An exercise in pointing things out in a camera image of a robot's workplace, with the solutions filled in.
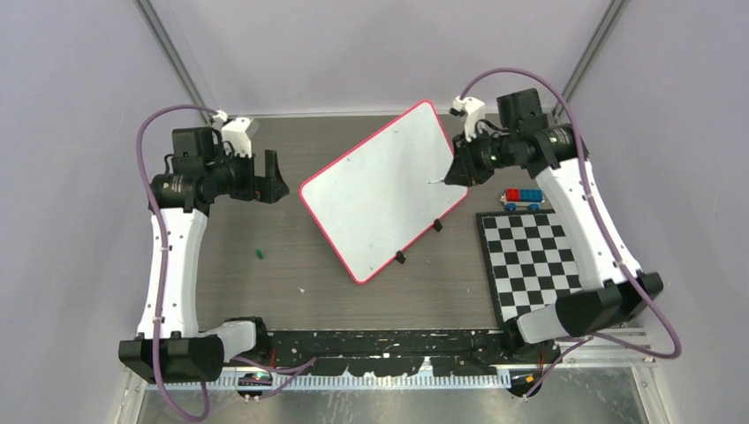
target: white bracket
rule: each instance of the white bracket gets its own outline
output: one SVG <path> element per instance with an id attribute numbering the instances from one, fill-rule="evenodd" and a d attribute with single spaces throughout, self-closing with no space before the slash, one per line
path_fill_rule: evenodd
<path id="1" fill-rule="evenodd" d="M 456 97 L 452 101 L 452 109 L 461 113 L 460 118 L 463 119 L 463 132 L 465 133 L 465 139 L 471 141 L 476 138 L 476 124 L 480 120 L 484 119 L 487 115 L 487 105 L 481 100 L 475 97 L 465 97 L 461 99 Z"/>
<path id="2" fill-rule="evenodd" d="M 229 141 L 237 156 L 252 157 L 253 143 L 250 137 L 257 131 L 257 120 L 251 117 L 237 117 L 221 127 L 221 138 Z"/>

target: toy car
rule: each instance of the toy car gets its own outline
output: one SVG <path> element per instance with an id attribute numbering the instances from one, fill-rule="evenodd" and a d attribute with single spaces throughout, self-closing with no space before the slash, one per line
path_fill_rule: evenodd
<path id="1" fill-rule="evenodd" d="M 518 207 L 539 210 L 545 200 L 543 192 L 539 189 L 508 188 L 499 198 L 499 201 L 504 205 L 504 210 L 513 211 Z"/>

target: cable clip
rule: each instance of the cable clip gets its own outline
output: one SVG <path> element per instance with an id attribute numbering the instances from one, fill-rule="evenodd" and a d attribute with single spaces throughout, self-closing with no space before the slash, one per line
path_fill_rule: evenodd
<path id="1" fill-rule="evenodd" d="M 226 121 L 229 120 L 229 114 L 224 112 L 223 110 L 217 110 L 216 114 L 211 116 L 211 119 L 219 124 L 225 124 Z"/>

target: white wall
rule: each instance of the white wall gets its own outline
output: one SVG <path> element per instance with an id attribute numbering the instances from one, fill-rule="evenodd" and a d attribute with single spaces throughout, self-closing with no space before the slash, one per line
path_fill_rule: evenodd
<path id="1" fill-rule="evenodd" d="M 400 113 L 425 98 L 446 110 L 476 74 L 497 66 L 563 85 L 608 3 L 154 1 L 207 101 L 252 114 Z M 493 105 L 528 86 L 504 76 L 475 94 Z"/>
<path id="2" fill-rule="evenodd" d="M 128 1 L 4 0 L 0 58 L 0 420 L 101 424 L 148 287 L 135 133 L 187 97 Z"/>
<path id="3" fill-rule="evenodd" d="M 742 0 L 631 2 L 572 102 L 618 229 L 666 283 L 657 303 L 685 347 L 661 363 L 676 422 L 749 414 L 746 16 Z"/>

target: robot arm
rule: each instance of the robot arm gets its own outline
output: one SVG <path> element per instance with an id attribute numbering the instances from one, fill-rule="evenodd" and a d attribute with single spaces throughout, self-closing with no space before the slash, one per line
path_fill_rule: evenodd
<path id="1" fill-rule="evenodd" d="M 494 169 L 520 166 L 527 170 L 560 217 L 583 288 L 557 299 L 554 305 L 510 321 L 510 330 L 517 331 L 518 342 L 533 344 L 557 337 L 581 337 L 629 321 L 645 304 L 627 283 L 587 204 L 570 126 L 549 125 L 535 89 L 497 99 L 503 128 L 494 133 L 478 126 L 485 110 L 477 103 L 480 101 L 466 100 L 469 98 L 456 99 L 450 111 L 465 119 L 465 128 L 453 139 L 455 159 L 444 179 L 445 184 L 476 186 L 485 183 Z M 598 196 L 591 164 L 587 152 L 584 153 L 592 193 Z M 598 204 L 602 221 L 619 246 L 624 264 L 637 272 L 638 282 L 651 298 L 654 297 L 662 291 L 661 278 L 656 273 L 642 272 L 619 237 L 609 212 L 602 202 Z"/>
<path id="2" fill-rule="evenodd" d="M 212 127 L 177 129 L 172 132 L 173 171 L 156 175 L 151 182 L 161 208 L 169 241 L 170 260 L 161 321 L 160 355 L 165 382 L 213 381 L 223 363 L 252 350 L 262 321 L 247 318 L 225 322 L 216 329 L 199 332 L 195 313 L 195 286 L 203 233 L 210 205 L 219 195 L 232 199 L 275 203 L 289 193 L 278 170 L 276 152 L 265 152 L 265 177 L 256 177 L 250 135 L 253 119 L 228 120 L 221 113 L 221 131 Z M 154 381 L 151 346 L 154 338 L 154 308 L 162 260 L 162 241 L 156 216 L 148 298 L 134 340 L 120 342 L 118 356 L 145 380 Z"/>

